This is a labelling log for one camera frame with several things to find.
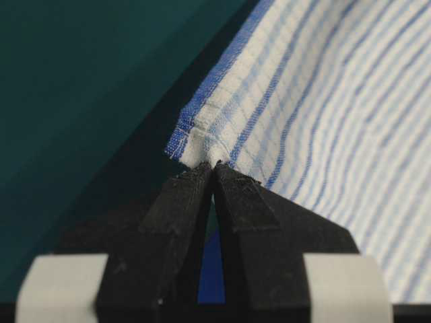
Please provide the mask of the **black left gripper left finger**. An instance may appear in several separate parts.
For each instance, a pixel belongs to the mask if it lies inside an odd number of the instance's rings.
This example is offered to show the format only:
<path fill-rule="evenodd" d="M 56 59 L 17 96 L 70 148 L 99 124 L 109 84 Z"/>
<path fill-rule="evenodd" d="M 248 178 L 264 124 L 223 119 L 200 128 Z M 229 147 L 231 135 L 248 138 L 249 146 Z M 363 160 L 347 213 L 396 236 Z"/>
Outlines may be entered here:
<path fill-rule="evenodd" d="M 67 231 L 37 256 L 20 287 L 16 322 L 161 322 L 197 303 L 211 202 L 211 166 L 165 181 Z"/>

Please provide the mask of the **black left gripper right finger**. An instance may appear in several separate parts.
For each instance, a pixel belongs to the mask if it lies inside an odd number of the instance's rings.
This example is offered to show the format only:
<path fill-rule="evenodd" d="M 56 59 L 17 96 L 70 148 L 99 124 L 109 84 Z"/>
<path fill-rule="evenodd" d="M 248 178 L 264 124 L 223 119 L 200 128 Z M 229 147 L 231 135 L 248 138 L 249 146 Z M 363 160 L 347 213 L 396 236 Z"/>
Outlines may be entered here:
<path fill-rule="evenodd" d="M 243 322 L 392 322 L 376 261 L 350 232 L 215 167 L 226 301 Z"/>

